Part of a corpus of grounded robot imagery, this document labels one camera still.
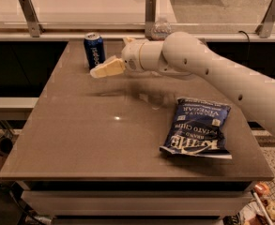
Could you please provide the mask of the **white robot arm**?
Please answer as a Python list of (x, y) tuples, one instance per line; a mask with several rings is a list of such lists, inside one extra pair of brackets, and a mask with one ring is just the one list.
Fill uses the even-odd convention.
[(186, 32), (174, 32), (160, 41), (127, 38), (119, 58), (107, 59), (90, 74), (103, 78), (126, 70), (155, 71), (165, 76), (197, 75), (275, 137), (275, 79), (214, 53)]

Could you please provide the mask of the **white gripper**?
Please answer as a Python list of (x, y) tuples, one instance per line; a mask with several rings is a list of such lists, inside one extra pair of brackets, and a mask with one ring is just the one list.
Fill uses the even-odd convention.
[(129, 71), (143, 71), (140, 53), (146, 43), (146, 39), (135, 39), (124, 37), (125, 47), (121, 52), (121, 58), (115, 55), (108, 58), (104, 63), (99, 64), (90, 70), (93, 78), (104, 78), (122, 74), (125, 69)]

